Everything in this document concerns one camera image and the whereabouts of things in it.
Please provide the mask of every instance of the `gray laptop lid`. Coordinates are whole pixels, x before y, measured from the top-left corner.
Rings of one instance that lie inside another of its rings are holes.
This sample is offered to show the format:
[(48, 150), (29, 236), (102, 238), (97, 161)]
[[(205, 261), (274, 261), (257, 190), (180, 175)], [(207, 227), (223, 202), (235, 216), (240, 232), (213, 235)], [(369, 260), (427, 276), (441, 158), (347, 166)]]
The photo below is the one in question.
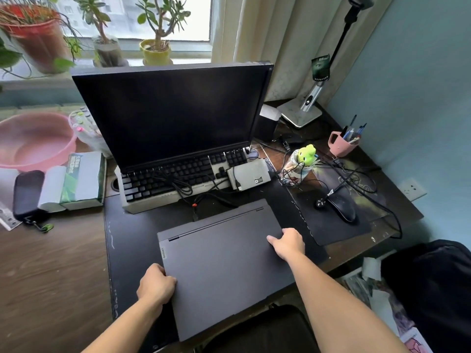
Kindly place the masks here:
[(180, 341), (294, 282), (267, 235), (282, 232), (266, 200), (158, 233)]

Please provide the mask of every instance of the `wall outlet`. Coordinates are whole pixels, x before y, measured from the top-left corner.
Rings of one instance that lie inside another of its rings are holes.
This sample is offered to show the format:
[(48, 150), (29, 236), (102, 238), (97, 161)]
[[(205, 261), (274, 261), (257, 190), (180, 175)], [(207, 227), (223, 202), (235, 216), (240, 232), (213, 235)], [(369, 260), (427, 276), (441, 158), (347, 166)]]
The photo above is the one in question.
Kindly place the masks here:
[(398, 187), (409, 201), (415, 201), (417, 198), (425, 196), (427, 192), (417, 183), (414, 178), (408, 178)]

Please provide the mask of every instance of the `red flower pot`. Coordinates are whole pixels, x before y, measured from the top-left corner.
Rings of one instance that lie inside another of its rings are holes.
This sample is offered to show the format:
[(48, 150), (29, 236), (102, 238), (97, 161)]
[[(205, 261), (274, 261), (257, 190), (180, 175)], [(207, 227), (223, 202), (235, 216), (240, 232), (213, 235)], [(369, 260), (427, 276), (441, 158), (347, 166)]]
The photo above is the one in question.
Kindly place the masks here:
[(23, 18), (23, 12), (31, 17), (44, 15), (49, 21), (32, 25), (0, 23), (0, 28), (7, 32), (28, 55), (28, 61), (41, 73), (56, 74), (63, 71), (56, 68), (54, 60), (65, 58), (72, 60), (72, 55), (64, 41), (60, 27), (61, 18), (55, 10), (37, 5), (2, 5), (1, 9)]

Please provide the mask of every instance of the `curtain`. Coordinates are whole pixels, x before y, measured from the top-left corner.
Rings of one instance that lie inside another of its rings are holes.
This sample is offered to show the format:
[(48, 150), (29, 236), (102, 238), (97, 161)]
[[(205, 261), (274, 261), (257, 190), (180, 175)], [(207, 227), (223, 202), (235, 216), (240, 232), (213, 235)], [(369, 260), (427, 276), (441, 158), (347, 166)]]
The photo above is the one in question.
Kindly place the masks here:
[[(331, 67), (319, 101), (326, 106), (347, 76), (391, 0), (360, 13)], [(332, 55), (348, 0), (215, 0), (211, 62), (270, 61), (275, 67), (266, 101), (306, 95), (311, 59)]]

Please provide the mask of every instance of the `hand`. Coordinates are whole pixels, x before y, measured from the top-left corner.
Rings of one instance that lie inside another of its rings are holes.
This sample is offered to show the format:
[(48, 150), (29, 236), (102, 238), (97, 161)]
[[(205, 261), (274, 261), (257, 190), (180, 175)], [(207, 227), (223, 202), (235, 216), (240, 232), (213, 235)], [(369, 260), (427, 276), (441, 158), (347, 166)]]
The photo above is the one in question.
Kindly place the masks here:
[(302, 236), (294, 228), (283, 229), (283, 236), (277, 239), (269, 235), (267, 237), (268, 243), (273, 245), (278, 256), (287, 261), (288, 257), (292, 254), (301, 253), (304, 255), (304, 242)]
[(137, 290), (139, 301), (150, 306), (156, 318), (162, 312), (162, 305), (167, 303), (175, 291), (177, 279), (165, 276), (165, 269), (159, 264), (152, 264), (145, 272)]

